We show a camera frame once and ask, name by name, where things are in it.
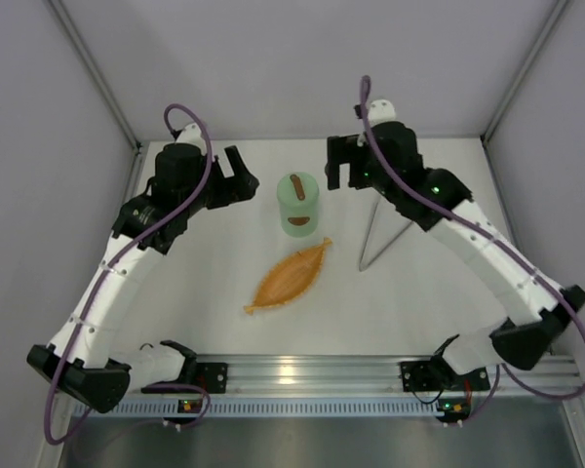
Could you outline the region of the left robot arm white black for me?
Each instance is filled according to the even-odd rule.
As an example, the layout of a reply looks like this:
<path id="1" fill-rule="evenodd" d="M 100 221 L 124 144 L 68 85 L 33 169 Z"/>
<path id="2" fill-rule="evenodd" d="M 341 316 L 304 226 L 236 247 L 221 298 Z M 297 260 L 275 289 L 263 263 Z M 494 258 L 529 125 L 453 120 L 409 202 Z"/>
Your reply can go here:
<path id="1" fill-rule="evenodd" d="M 155 159 L 155 173 L 115 220 L 97 274 L 76 310 L 46 345 L 31 348 L 26 361 L 58 389 L 98 413 L 113 410 L 133 391 L 176 392 L 193 384 L 197 355 L 172 340 L 127 355 L 111 347 L 140 286 L 169 252 L 188 220 L 202 209 L 248 201 L 259 186 L 235 146 L 224 149 L 232 175 L 219 162 L 208 165 L 189 143 L 170 143 Z"/>

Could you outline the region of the orange boat-shaped woven tray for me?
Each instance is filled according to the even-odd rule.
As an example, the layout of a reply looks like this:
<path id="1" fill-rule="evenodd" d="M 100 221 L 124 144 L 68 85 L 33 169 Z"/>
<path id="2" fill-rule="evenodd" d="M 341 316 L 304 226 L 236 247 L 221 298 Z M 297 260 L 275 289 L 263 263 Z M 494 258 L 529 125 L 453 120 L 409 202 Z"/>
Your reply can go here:
<path id="1" fill-rule="evenodd" d="M 317 281 L 332 239 L 292 253 L 274 265 L 261 279 L 252 302 L 243 307 L 248 315 L 255 311 L 279 308 L 307 293 Z"/>

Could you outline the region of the green round lid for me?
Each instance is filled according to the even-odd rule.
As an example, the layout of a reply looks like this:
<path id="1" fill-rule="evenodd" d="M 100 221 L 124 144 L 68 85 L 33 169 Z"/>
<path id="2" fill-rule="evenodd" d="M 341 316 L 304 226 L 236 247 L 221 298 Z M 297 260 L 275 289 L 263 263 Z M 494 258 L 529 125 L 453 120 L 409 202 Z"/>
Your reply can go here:
<path id="1" fill-rule="evenodd" d="M 319 199 L 319 186 L 315 177 L 305 172 L 284 175 L 277 184 L 278 202 L 293 208 L 301 208 L 316 203 Z"/>

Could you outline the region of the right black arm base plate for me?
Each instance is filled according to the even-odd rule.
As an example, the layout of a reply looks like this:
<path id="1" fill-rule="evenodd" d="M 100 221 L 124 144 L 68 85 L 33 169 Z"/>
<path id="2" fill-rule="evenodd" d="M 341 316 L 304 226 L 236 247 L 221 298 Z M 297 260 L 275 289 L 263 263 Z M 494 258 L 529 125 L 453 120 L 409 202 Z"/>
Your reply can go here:
<path id="1" fill-rule="evenodd" d="M 400 363 L 404 389 L 407 392 L 439 392 L 451 387 L 451 369 L 433 360 L 404 361 Z"/>

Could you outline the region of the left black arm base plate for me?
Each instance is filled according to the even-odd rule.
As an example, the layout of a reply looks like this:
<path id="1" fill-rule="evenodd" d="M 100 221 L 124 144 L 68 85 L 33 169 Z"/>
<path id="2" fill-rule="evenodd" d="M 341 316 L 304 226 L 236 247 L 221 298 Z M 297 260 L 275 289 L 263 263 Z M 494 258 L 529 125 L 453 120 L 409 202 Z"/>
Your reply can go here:
<path id="1" fill-rule="evenodd" d="M 189 387 L 192 386 L 199 387 L 209 394 L 224 394 L 227 377 L 227 363 L 195 363 L 190 370 L 183 371 L 178 379 L 150 384 L 142 388 L 140 392 L 143 394 L 188 393 Z"/>

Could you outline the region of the metal tongs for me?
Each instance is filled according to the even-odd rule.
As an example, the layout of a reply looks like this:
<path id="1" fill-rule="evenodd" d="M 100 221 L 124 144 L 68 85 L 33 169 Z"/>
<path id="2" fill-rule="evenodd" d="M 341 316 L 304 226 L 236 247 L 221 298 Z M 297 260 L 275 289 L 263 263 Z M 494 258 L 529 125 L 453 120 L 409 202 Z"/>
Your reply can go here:
<path id="1" fill-rule="evenodd" d="M 398 214 L 391 204 L 376 197 L 358 258 L 358 270 L 368 270 L 412 225 L 413 222 Z"/>

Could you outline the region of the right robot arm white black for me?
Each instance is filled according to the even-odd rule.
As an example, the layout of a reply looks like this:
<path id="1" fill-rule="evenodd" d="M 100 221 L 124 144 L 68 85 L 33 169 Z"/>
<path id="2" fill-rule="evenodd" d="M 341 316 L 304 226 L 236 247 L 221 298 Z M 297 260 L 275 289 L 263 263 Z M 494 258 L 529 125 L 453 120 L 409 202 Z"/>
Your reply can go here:
<path id="1" fill-rule="evenodd" d="M 396 212 L 456 254 L 502 305 L 505 316 L 477 331 L 450 336 L 433 354 L 430 372 L 445 386 L 460 375 L 496 364 L 530 371 L 585 305 L 585 291 L 562 287 L 536 268 L 498 232 L 471 190 L 451 171 L 427 168 L 415 132 L 393 121 L 373 126 L 385 160 L 362 136 L 327 140 L 328 188 L 373 188 Z"/>

